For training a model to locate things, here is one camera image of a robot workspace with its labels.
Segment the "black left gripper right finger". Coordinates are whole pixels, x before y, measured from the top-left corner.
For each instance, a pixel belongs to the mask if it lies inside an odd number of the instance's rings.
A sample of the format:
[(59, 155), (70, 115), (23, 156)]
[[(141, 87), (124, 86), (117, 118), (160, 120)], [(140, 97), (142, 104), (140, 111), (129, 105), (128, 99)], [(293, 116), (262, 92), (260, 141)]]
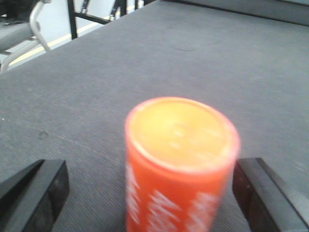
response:
[(307, 232), (309, 200), (262, 158), (238, 159), (233, 194), (252, 232)]

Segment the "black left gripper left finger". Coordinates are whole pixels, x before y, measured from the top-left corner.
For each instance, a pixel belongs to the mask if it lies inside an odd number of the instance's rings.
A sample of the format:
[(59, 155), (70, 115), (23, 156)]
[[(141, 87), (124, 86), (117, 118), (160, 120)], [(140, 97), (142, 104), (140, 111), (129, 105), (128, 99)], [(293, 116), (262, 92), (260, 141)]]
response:
[(50, 232), (70, 192), (65, 160), (40, 159), (0, 184), (2, 232)]

